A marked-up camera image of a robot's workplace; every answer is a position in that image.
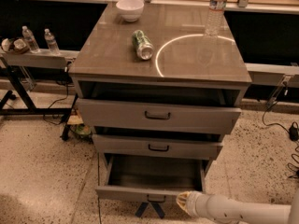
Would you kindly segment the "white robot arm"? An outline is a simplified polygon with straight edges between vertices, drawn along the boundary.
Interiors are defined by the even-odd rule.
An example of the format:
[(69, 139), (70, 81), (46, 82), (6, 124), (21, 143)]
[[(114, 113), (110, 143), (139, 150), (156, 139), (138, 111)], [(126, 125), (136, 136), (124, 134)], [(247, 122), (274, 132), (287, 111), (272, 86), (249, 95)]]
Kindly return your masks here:
[(217, 224), (299, 224), (299, 190), (291, 205), (243, 203), (198, 191), (181, 192), (177, 204), (191, 217), (207, 218)]

